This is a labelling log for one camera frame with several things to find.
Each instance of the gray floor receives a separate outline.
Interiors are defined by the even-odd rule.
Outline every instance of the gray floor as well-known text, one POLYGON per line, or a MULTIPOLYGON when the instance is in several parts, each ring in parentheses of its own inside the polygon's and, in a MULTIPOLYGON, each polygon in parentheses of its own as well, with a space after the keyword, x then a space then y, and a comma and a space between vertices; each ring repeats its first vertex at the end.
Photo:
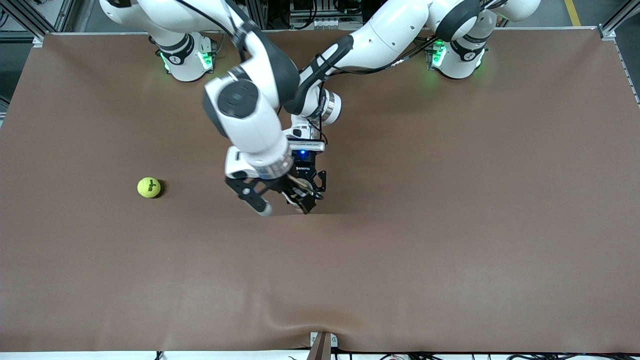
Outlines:
MULTIPOLYGON (((86 16, 74 29, 85 32, 140 32, 111 21, 100 9, 98 0, 85 1, 86 16)), ((582 25, 605 22, 624 3, 624 0, 573 0, 582 25)), ((511 23, 509 27, 571 26, 564 0, 541 0, 540 7, 530 18, 511 23)), ((625 59, 631 79, 640 84, 640 15, 626 21, 616 31, 617 42, 625 59)), ((30 44, 0 44, 0 95, 11 97, 24 66, 30 44)))

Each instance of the yellow-green tennis ball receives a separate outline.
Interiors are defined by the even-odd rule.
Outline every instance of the yellow-green tennis ball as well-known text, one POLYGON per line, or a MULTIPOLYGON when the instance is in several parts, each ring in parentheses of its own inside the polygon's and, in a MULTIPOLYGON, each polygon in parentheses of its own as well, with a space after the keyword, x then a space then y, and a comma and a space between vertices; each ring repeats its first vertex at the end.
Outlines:
POLYGON ((153 177, 145 177, 138 182, 138 193, 144 197, 155 197, 160 193, 160 182, 153 177))

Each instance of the brown table surface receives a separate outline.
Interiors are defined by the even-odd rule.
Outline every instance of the brown table surface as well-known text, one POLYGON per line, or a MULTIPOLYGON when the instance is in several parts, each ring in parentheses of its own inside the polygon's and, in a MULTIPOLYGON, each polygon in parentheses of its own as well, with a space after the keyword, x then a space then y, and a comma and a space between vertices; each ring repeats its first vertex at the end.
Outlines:
MULTIPOLYGON (((272 35, 301 67, 340 33, 272 35)), ((48 36, 0 129, 0 348, 640 352, 640 110, 597 31, 331 78, 326 199, 261 218, 203 85, 145 36, 48 36), (143 199, 145 176, 167 182, 143 199)), ((215 75, 237 61, 229 44, 215 75)))

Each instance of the yellow floor line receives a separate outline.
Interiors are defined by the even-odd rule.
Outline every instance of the yellow floor line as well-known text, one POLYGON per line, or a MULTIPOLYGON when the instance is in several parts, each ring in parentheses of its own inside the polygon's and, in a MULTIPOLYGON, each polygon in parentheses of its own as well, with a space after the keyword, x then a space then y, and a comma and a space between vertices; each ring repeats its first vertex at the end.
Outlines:
POLYGON ((564 5, 566 5, 566 11, 569 12, 571 24, 573 26, 582 26, 582 24, 580 23, 580 19, 578 18, 578 13, 575 11, 573 0, 564 0, 564 5))

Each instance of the gray joint cap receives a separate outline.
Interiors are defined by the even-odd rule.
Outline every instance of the gray joint cap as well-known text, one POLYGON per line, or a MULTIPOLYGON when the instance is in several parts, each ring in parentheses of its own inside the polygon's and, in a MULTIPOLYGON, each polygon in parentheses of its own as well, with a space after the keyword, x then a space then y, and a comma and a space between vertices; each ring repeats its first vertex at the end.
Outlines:
POLYGON ((225 86, 218 97, 218 109, 228 117, 243 119, 255 111, 258 88, 251 81, 240 79, 225 86))

